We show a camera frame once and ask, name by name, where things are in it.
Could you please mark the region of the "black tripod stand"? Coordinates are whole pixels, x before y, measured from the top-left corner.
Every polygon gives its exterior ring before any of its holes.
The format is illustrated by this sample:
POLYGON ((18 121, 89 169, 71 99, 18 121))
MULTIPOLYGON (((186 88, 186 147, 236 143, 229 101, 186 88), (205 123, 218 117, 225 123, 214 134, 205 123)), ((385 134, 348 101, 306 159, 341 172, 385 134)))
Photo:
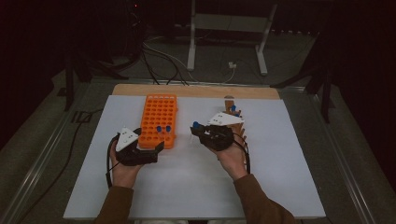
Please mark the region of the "black tripod stand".
POLYGON ((92 80, 92 73, 90 72, 91 67, 115 79, 127 79, 127 77, 123 77, 110 68, 102 65, 87 53, 73 47, 66 48, 64 51, 65 111, 68 111, 75 101, 74 76, 77 76, 80 82, 90 82, 92 80))
POLYGON ((310 77, 304 87, 307 94, 317 94, 321 91, 320 114, 329 123, 329 108, 332 85, 332 72, 329 65, 328 38, 324 32, 320 32, 311 50, 306 56, 300 71, 282 82, 272 84, 271 88, 284 89, 298 80, 310 77))

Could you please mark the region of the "dark equipment rack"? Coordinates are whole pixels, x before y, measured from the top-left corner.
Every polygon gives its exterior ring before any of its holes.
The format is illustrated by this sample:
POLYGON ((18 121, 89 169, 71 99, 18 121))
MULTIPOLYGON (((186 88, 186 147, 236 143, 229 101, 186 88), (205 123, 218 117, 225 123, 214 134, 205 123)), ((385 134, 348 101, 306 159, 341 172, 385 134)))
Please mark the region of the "dark equipment rack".
POLYGON ((147 11, 143 0, 124 0, 126 10, 126 57, 131 63, 137 61, 147 29, 147 11))

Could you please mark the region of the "orange plastic tube rack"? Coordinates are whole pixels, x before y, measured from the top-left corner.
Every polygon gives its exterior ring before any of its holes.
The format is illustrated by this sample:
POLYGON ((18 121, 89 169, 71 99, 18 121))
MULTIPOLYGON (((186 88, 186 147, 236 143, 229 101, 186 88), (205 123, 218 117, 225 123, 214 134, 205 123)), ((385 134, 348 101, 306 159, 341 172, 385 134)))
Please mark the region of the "orange plastic tube rack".
POLYGON ((142 148, 154 148, 164 142, 165 149, 171 149, 176 139, 177 97, 174 94, 149 94, 146 97, 140 128, 138 144, 142 148), (171 135, 166 134, 165 127, 170 125, 171 135), (159 137, 156 127, 161 126, 163 136, 159 137))

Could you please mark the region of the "white table mat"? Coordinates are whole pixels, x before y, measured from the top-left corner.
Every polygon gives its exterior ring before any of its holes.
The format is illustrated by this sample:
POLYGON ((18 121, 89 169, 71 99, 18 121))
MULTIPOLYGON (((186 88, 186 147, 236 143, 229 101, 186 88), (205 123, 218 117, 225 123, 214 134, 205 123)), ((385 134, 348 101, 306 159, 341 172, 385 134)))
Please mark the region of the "white table mat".
MULTIPOLYGON (((106 150, 122 127, 139 126, 142 96, 108 97, 76 185, 64 211, 68 219, 98 215, 107 194, 106 150)), ((245 120, 251 172, 266 195, 297 218, 324 217, 325 211, 301 146, 281 100, 238 99, 245 120)), ((243 209, 233 181, 216 156, 191 135, 222 111, 220 98, 177 100, 176 142, 157 162, 145 165, 134 186, 132 219, 240 219, 243 209)))

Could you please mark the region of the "wooden table board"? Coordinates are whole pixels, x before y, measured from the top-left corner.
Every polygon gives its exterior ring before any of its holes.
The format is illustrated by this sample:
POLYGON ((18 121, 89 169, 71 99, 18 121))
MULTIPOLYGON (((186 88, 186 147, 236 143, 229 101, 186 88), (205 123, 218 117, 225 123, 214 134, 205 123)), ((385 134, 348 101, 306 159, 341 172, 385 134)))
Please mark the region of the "wooden table board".
POLYGON ((145 96, 151 93, 171 93, 178 97, 224 98, 232 96, 236 99, 268 99, 280 98, 276 89, 232 86, 178 86, 178 85, 146 85, 117 84, 113 95, 145 96))

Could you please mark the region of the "person's left hand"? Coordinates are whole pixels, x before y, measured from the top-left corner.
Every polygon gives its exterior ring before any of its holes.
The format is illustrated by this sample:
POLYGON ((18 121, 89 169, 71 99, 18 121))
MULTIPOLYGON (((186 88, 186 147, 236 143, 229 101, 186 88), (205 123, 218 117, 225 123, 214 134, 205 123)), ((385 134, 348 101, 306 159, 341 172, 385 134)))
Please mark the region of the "person's left hand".
POLYGON ((115 187, 132 189, 142 165, 125 166, 121 164, 116 158, 114 149, 110 151, 110 159, 112 163, 112 184, 115 187))

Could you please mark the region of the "white metal stand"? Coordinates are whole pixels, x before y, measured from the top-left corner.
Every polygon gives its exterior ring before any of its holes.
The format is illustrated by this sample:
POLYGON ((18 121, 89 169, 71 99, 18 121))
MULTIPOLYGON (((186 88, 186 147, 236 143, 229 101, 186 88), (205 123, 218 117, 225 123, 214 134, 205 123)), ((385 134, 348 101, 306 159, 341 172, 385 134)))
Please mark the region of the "white metal stand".
POLYGON ((268 74, 264 59, 264 47, 271 31, 277 4, 272 4, 267 17, 249 17, 222 14, 205 14, 196 12, 196 0, 191 0, 191 33, 187 60, 187 70, 193 71, 195 66, 195 32, 197 29, 261 33, 262 41, 255 46, 255 53, 261 75, 268 74))

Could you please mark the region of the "wooden tube rack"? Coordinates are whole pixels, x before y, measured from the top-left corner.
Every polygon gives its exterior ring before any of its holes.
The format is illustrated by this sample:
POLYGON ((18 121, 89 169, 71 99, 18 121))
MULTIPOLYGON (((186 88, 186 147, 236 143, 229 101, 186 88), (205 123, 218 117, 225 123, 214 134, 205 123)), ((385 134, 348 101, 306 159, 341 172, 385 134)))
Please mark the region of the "wooden tube rack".
MULTIPOLYGON (((225 100, 225 113, 228 114, 228 115, 234 116, 234 117, 235 117, 235 115, 234 115, 235 113, 239 113, 240 114, 239 118, 242 118, 241 111, 238 108, 236 108, 235 112, 231 111, 231 106, 232 105, 235 105, 234 101, 232 99, 226 99, 225 100)), ((238 137, 238 141, 244 147, 246 147, 247 143, 246 143, 244 124, 243 123, 231 124, 230 128, 233 130, 234 134, 238 137)))

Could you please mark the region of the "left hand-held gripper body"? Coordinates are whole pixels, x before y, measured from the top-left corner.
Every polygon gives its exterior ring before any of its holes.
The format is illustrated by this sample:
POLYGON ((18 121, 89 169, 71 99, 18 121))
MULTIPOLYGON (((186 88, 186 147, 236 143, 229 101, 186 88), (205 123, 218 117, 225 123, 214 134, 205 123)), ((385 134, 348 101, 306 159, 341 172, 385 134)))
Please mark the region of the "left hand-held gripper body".
POLYGON ((152 150, 142 150, 137 147, 139 135, 129 128, 123 127, 118 134, 116 158, 125 166, 136 166, 158 161, 158 154, 152 150))

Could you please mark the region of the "person's right hand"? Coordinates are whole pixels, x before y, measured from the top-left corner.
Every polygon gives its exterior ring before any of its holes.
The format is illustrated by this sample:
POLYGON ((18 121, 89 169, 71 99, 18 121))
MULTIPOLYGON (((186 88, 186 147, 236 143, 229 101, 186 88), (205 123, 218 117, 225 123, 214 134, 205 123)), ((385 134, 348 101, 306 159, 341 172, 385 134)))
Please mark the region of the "person's right hand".
POLYGON ((248 174, 245 165, 245 148, 243 138, 235 134, 233 143, 226 149, 212 152, 216 155, 222 168, 233 181, 248 174))

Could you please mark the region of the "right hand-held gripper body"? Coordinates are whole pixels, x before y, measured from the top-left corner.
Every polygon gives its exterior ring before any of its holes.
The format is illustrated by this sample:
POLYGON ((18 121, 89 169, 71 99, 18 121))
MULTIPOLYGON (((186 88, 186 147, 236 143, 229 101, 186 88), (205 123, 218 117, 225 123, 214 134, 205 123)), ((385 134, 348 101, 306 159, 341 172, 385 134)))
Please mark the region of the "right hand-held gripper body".
POLYGON ((231 124, 244 123, 242 118, 219 112, 214 115, 205 125, 207 130, 199 137, 200 142, 211 149, 221 151, 228 148, 234 140, 231 124))

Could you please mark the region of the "aluminium frame rail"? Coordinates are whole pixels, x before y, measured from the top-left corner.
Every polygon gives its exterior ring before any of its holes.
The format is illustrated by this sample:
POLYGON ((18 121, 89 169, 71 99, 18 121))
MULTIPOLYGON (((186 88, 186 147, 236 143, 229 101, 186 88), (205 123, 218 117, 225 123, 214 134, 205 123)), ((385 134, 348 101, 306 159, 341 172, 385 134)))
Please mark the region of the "aluminium frame rail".
POLYGON ((307 97, 314 108, 315 116, 320 123, 321 129, 325 132, 326 139, 330 142, 330 152, 332 153, 337 169, 343 178, 349 197, 354 204, 361 223, 377 224, 373 213, 361 192, 361 188, 347 163, 347 159, 335 138, 330 124, 327 123, 321 115, 321 102, 319 97, 315 94, 308 94, 307 97))
POLYGON ((88 88, 87 83, 77 84, 75 100, 67 110, 65 99, 51 93, 0 151, 0 224, 19 220, 88 88))

